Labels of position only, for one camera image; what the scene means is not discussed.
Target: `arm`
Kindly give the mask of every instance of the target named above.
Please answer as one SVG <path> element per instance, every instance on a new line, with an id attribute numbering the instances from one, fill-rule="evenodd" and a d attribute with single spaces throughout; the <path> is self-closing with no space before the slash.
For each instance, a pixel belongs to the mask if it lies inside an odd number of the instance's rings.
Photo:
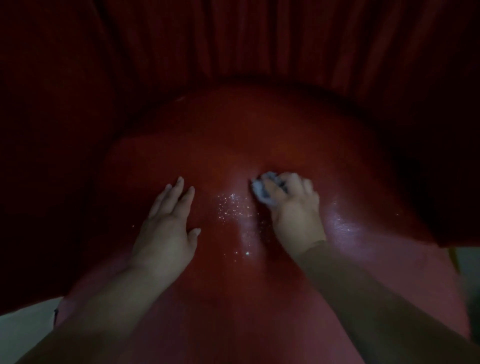
<path id="1" fill-rule="evenodd" d="M 195 253 L 200 229 L 186 232 L 194 189 L 179 200 L 183 184 L 179 178 L 157 197 L 127 267 L 18 364 L 96 362 L 130 335 Z"/>
<path id="2" fill-rule="evenodd" d="M 332 307 L 364 361 L 480 363 L 480 348 L 408 301 L 329 245 L 310 180 L 281 176 L 288 194 L 265 186 L 276 200 L 274 230 L 283 247 Z"/>

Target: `hand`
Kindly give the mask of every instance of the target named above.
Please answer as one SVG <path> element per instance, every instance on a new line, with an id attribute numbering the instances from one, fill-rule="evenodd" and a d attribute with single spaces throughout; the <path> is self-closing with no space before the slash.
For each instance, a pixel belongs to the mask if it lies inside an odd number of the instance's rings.
<path id="1" fill-rule="evenodd" d="M 195 254 L 200 229 L 186 231 L 195 189 L 190 187 L 179 200 L 184 181 L 178 178 L 158 195 L 133 246 L 128 266 L 140 269 L 158 280 L 172 284 Z"/>
<path id="2" fill-rule="evenodd" d="M 283 173 L 287 192 L 272 180 L 264 178 L 265 189 L 275 200 L 270 207 L 273 228 L 278 241 L 296 260 L 319 241 L 325 241 L 325 232 L 318 213 L 319 197 L 312 181 L 302 179 L 296 173 Z"/>

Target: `red fabric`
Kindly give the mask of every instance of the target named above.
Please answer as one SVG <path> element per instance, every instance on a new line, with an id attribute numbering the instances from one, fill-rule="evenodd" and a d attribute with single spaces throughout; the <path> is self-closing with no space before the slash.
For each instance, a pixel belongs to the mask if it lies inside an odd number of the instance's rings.
<path id="1" fill-rule="evenodd" d="M 468 335 L 458 276 L 402 198 L 375 136 L 322 93 L 252 84 L 182 95 L 113 145 L 86 210 L 88 274 L 62 301 L 59 322 L 124 266 L 155 195 L 182 175 L 195 186 L 198 249 L 114 362 L 363 363 L 250 193 L 249 180 L 266 170 L 311 177 L 328 241 Z"/>
<path id="2" fill-rule="evenodd" d="M 356 104 L 438 241 L 478 243 L 479 24 L 475 0 L 2 3 L 1 309 L 71 285 L 89 185 L 126 123 L 226 76 Z"/>

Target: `forearm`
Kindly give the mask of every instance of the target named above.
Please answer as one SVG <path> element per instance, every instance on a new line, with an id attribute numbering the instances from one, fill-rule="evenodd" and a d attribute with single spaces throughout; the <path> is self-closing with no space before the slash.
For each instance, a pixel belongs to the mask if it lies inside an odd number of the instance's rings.
<path id="1" fill-rule="evenodd" d="M 19 364 L 91 363 L 127 338 L 170 282 L 128 269 L 35 346 Z"/>
<path id="2" fill-rule="evenodd" d="M 480 350 L 319 242 L 297 263 L 366 363 L 477 363 Z"/>

